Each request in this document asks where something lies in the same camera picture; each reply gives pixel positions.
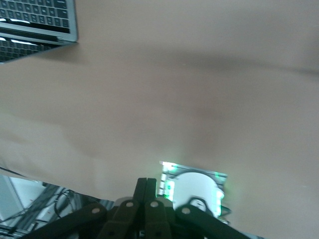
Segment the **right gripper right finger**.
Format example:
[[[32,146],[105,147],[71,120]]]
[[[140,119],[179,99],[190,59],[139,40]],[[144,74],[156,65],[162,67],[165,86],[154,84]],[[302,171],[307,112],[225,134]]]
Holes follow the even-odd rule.
[[[165,206],[156,196],[157,181],[144,178],[145,238],[147,239],[247,239],[234,228],[199,208],[184,204],[177,209]]]

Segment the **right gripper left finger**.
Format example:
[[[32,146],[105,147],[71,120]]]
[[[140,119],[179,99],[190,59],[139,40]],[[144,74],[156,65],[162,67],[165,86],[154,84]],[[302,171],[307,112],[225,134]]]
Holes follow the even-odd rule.
[[[137,181],[134,195],[107,210],[102,204],[90,204],[74,213],[25,235],[26,239],[124,239],[133,233],[132,225],[143,202],[147,178]]]

